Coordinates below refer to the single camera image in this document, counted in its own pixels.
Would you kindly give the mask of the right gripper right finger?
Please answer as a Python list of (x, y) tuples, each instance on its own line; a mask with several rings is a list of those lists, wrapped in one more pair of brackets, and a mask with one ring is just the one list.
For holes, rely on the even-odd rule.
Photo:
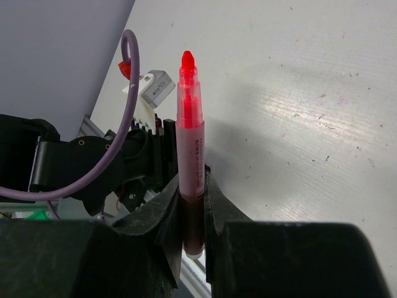
[(213, 297), (389, 297), (364, 233), (332, 222), (259, 222), (205, 168), (206, 278)]

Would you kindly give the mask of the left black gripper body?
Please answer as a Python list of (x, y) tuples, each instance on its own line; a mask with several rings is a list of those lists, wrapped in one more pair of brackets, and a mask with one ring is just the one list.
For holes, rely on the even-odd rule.
[(118, 204), (134, 211), (159, 193), (177, 174), (176, 122), (154, 118), (154, 128), (133, 120), (123, 145), (102, 173), (118, 197)]

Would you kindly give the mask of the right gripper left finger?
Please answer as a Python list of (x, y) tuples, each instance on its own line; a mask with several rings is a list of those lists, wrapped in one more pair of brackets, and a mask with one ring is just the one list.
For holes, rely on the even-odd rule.
[(178, 184), (112, 226), (1, 220), (1, 296), (170, 297), (181, 270)]

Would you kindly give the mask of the red highlighter pen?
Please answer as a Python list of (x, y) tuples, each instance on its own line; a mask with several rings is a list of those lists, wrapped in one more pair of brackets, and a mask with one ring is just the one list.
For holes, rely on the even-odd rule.
[(205, 122), (201, 85), (195, 59), (190, 51), (183, 53), (179, 69), (176, 144), (183, 247), (186, 255), (195, 260), (201, 257), (205, 246)]

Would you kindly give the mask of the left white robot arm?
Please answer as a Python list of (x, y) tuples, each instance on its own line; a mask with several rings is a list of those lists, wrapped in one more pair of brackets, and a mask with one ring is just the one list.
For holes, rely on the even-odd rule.
[[(1, 116), (1, 186), (18, 191), (50, 192), (88, 173), (110, 148), (115, 132), (103, 133), (90, 120), (92, 133), (63, 142), (46, 120)], [(133, 121), (116, 157), (93, 182), (71, 194), (89, 215), (98, 214), (115, 193), (133, 212), (147, 191), (161, 192), (177, 174), (176, 123), (155, 119), (154, 129)]]

